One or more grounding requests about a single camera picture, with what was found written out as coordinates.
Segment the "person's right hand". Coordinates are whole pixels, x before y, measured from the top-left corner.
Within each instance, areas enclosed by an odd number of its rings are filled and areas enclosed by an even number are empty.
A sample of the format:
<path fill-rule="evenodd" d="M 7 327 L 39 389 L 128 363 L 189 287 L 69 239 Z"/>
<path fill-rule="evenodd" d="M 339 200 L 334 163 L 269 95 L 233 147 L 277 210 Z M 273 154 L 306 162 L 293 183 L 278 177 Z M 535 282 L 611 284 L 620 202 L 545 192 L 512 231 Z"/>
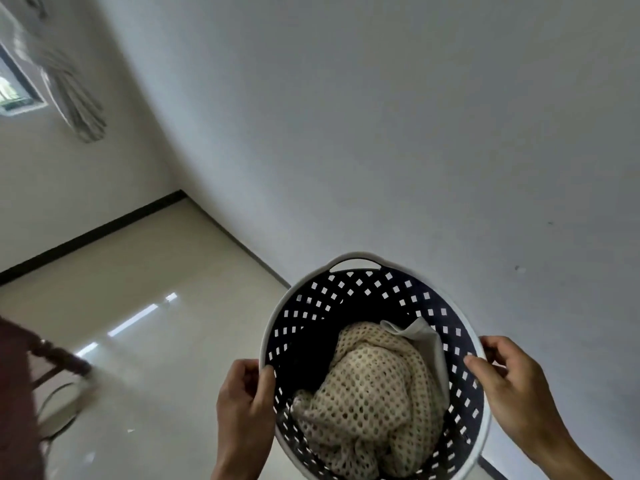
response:
<path fill-rule="evenodd" d="M 567 430 L 540 364 L 507 337 L 482 336 L 480 341 L 484 359 L 498 372 L 498 389 L 486 398 L 505 434 L 526 453 L 544 430 Z"/>

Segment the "person's left hand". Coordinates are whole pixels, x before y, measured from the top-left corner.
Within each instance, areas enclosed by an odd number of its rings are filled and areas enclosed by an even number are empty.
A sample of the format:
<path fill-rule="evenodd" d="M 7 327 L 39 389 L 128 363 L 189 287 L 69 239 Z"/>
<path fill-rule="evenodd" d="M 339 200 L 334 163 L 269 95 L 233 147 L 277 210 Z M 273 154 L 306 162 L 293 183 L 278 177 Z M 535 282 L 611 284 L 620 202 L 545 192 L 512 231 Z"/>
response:
<path fill-rule="evenodd" d="M 217 408 L 217 458 L 249 456 L 269 457 L 274 436 L 276 413 L 263 416 L 252 409 L 257 375 L 262 368 L 258 359 L 235 360 L 220 387 Z"/>

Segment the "dark blue perforated laundry basket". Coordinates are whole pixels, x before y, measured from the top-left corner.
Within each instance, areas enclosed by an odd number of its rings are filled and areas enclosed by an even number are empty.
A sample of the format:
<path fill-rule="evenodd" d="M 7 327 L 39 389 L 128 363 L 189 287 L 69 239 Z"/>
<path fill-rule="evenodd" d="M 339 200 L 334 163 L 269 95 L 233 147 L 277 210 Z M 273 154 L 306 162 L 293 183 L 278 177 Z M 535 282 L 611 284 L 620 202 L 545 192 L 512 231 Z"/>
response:
<path fill-rule="evenodd" d="M 381 474 L 376 480 L 470 480 L 492 416 L 483 387 L 464 363 L 466 356 L 485 357 L 481 341 L 462 309 L 432 280 L 370 252 L 341 255 L 309 273 L 291 286 L 271 315 L 260 366 L 275 369 L 280 447 L 306 480 L 344 480 L 311 450 L 291 416 L 292 400 L 305 381 L 319 379 L 316 357 L 321 365 L 329 364 L 335 346 L 316 342 L 320 333 L 339 331 L 350 320 L 374 322 L 384 318 L 382 312 L 402 328 L 423 319 L 439 336 L 449 403 L 429 459 L 405 479 Z"/>

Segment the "person's left forearm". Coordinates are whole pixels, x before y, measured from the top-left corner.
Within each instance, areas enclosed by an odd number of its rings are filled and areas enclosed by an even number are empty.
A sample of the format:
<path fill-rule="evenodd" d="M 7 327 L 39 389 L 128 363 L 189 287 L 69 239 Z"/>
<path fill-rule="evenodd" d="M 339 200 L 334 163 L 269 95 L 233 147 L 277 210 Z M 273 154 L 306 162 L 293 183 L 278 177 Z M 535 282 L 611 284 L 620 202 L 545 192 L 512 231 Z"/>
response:
<path fill-rule="evenodd" d="M 266 461 L 249 456 L 219 457 L 210 480 L 259 480 Z"/>

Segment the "person's right forearm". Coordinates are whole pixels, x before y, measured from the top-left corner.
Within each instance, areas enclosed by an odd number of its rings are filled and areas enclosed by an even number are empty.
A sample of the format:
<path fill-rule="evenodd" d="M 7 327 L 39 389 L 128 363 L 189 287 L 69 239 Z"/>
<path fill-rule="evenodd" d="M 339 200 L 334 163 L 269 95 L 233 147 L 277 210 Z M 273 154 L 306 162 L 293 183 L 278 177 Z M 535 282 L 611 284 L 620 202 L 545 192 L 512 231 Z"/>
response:
<path fill-rule="evenodd" d="M 614 480 L 578 447 L 565 429 L 544 430 L 531 440 L 525 455 L 548 480 Z"/>

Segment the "light grey cloth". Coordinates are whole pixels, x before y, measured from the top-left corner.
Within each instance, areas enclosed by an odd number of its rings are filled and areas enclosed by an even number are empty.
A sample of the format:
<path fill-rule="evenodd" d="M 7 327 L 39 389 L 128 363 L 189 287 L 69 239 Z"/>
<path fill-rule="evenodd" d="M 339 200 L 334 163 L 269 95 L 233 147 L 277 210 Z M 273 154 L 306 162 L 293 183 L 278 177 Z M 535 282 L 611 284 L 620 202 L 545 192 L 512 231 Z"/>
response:
<path fill-rule="evenodd" d="M 450 405 L 449 375 L 444 346 L 439 334 L 423 317 L 416 318 L 406 328 L 385 320 L 380 321 L 380 326 L 395 336 L 409 340 L 418 350 L 436 381 L 438 398 L 442 400 L 444 409 L 448 409 Z"/>

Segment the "cream mesh knit cloth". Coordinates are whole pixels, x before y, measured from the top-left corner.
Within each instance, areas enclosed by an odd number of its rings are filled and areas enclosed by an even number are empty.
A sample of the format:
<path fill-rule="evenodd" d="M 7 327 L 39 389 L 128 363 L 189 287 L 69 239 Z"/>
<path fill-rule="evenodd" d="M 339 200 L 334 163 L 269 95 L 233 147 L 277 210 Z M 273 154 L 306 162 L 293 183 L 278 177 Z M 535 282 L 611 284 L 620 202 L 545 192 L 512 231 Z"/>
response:
<path fill-rule="evenodd" d="M 315 392 L 300 390 L 292 417 L 310 450 L 345 480 L 408 477 L 434 452 L 446 409 L 409 340 L 380 324 L 343 329 Z"/>

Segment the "dark brown wooden furniture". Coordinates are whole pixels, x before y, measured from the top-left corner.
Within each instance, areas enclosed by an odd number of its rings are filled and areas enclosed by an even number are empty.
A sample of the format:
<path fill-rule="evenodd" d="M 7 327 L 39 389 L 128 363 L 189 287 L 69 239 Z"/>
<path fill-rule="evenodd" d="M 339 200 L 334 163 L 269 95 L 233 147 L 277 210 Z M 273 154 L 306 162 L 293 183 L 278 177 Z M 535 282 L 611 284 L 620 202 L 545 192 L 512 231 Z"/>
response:
<path fill-rule="evenodd" d="M 34 392 L 62 372 L 79 377 L 62 384 L 36 407 Z M 93 366 L 33 331 L 0 316 L 0 480 L 45 480 L 53 442 L 83 409 Z M 76 387 L 76 399 L 41 422 L 54 395 Z"/>

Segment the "grey striped curtain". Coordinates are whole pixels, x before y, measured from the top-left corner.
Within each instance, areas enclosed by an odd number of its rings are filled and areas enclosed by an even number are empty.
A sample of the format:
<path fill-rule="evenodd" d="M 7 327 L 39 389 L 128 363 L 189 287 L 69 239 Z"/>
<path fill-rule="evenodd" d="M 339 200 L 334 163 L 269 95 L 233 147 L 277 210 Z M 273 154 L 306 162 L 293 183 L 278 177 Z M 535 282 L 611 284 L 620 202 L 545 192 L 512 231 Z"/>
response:
<path fill-rule="evenodd" d="M 67 126 L 85 143 L 103 140 L 107 129 L 104 108 L 85 85 L 72 58 L 62 49 L 46 1 L 0 0 L 0 13 L 12 26 L 13 53 L 37 68 Z"/>

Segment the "window with white frame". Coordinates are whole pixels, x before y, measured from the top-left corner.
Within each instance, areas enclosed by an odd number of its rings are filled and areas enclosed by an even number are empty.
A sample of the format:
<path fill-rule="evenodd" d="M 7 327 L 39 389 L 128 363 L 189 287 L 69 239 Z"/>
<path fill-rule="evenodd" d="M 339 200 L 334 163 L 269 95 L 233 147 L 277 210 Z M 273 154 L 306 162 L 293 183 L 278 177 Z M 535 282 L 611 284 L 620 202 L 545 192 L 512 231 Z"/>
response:
<path fill-rule="evenodd" d="M 0 42 L 0 116 L 16 116 L 46 106 L 44 97 Z"/>

